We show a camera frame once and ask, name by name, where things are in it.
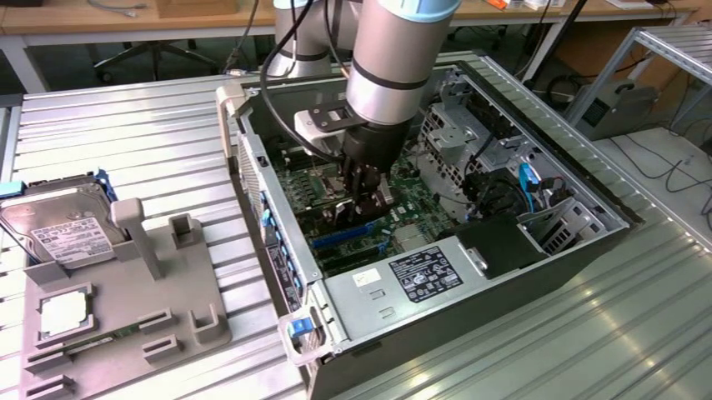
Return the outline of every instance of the gray cable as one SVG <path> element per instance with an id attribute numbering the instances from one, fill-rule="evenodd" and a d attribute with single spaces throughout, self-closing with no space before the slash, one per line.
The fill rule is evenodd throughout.
<path id="1" fill-rule="evenodd" d="M 86 0 L 86 3 L 92 7 L 96 7 L 104 11 L 110 11 L 112 13 L 118 13 L 132 18 L 137 17 L 137 14 L 129 10 L 140 10 L 148 7 L 148 5 L 142 2 L 133 4 L 132 6 L 106 6 L 105 4 L 101 4 L 97 0 Z"/>

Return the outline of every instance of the metal shelf frame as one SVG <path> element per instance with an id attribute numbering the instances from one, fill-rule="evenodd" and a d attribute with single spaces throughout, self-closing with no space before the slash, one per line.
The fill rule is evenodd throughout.
<path id="1" fill-rule="evenodd" d="M 635 43 L 712 86 L 712 26 L 707 23 L 699 23 L 681 27 L 634 27 L 589 90 L 574 100 L 566 112 L 566 120 L 571 126 L 581 120 L 582 114 L 595 99 L 595 94 L 615 73 Z M 635 71 L 630 73 L 630 76 L 635 77 Z"/>

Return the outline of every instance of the hard drive label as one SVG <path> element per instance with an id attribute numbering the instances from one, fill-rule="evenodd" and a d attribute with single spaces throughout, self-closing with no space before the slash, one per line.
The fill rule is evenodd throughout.
<path id="1" fill-rule="evenodd" d="M 388 263 L 412 303 L 462 285 L 462 279 L 438 246 Z"/>
<path id="2" fill-rule="evenodd" d="M 29 232 L 60 263 L 70 263 L 110 252 L 109 239 L 93 217 L 53 227 L 41 227 Z"/>

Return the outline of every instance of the orange label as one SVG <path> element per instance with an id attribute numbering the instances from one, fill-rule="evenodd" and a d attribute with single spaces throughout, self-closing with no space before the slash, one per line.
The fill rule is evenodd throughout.
<path id="1" fill-rule="evenodd" d="M 487 3 L 491 4 L 494 7 L 503 10 L 507 7 L 507 2 L 503 0 L 487 0 Z"/>

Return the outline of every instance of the cardboard box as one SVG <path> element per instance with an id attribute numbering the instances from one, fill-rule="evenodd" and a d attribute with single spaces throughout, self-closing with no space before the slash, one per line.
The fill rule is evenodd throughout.
<path id="1" fill-rule="evenodd" d="M 546 7 L 546 0 L 523 0 L 523 4 L 532 10 L 543 10 L 543 8 Z M 551 0 L 549 10 L 551 8 L 563 7 L 565 4 L 566 0 Z"/>
<path id="2" fill-rule="evenodd" d="M 160 18 L 236 13 L 236 0 L 156 0 Z"/>

